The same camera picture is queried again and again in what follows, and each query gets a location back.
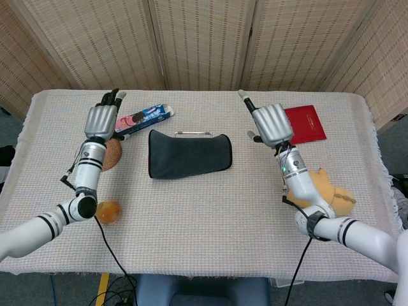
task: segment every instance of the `metal handle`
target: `metal handle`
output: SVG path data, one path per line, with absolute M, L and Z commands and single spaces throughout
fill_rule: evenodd
M 178 131 L 178 132 L 174 133 L 174 138 L 176 138 L 177 135 L 210 135 L 210 138 L 212 138 L 212 132 L 182 132 L 182 131 Z

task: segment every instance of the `passport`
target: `passport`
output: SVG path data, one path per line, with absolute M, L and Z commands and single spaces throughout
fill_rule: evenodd
M 313 105 L 287 108 L 285 112 L 293 129 L 293 145 L 327 138 Z

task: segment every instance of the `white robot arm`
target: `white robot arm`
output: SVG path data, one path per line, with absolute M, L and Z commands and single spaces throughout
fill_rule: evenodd
M 0 233 L 0 262 L 8 256 L 26 256 L 62 233 L 63 227 L 88 220 L 96 212 L 99 176 L 106 153 L 105 142 L 116 136 L 115 122 L 126 93 L 114 89 L 103 96 L 102 102 L 89 110 L 85 125 L 86 141 L 78 155 L 78 171 L 74 186 L 67 178 L 73 167 L 61 179 L 75 190 L 75 198 L 57 205 L 52 212 L 41 214 L 16 228 Z
M 250 138 L 276 150 L 282 176 L 293 195 L 312 204 L 295 215 L 299 231 L 318 240 L 337 241 L 397 273 L 399 282 L 393 303 L 408 305 L 408 231 L 400 235 L 397 243 L 384 231 L 356 219 L 337 218 L 331 206 L 320 197 L 298 149 L 290 144 L 293 130 L 282 105 L 256 108 L 246 92 L 238 94 L 260 134 L 248 132 Z

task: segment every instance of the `white tablecloth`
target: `white tablecloth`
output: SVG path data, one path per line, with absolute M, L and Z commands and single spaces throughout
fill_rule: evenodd
M 0 231 L 10 229 L 73 197 L 59 182 L 84 139 L 88 110 L 106 91 L 43 91 L 33 97 L 4 192 Z M 99 201 L 119 200 L 123 215 L 106 237 L 129 273 L 262 276 L 290 279 L 308 237 L 295 226 L 292 207 L 281 203 L 282 179 L 273 152 L 248 139 L 255 130 L 235 92 L 128 91 L 119 116 L 168 103 L 175 116 L 122 143 L 123 156 L 101 175 Z M 316 107 L 327 140 L 298 146 L 311 170 L 328 170 L 336 186 L 358 200 L 351 216 L 392 236 L 395 214 L 375 129 L 364 99 L 346 93 L 250 92 L 257 106 Z M 150 129 L 212 131 L 229 136 L 233 166 L 180 180 L 152 180 L 147 172 Z M 67 226 L 55 240 L 0 270 L 112 272 L 119 267 L 92 219 Z M 335 281 L 396 275 L 335 242 L 313 241 L 299 279 Z

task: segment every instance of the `teddy bear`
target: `teddy bear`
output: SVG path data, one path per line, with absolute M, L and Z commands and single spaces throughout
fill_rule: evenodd
M 350 191 L 335 187 L 330 183 L 325 169 L 320 168 L 318 172 L 310 171 L 309 173 L 320 196 L 330 204 L 337 216 L 347 215 L 352 211 L 356 200 Z M 288 193 L 288 200 L 302 208 L 310 206 L 309 202 L 296 199 L 291 191 Z

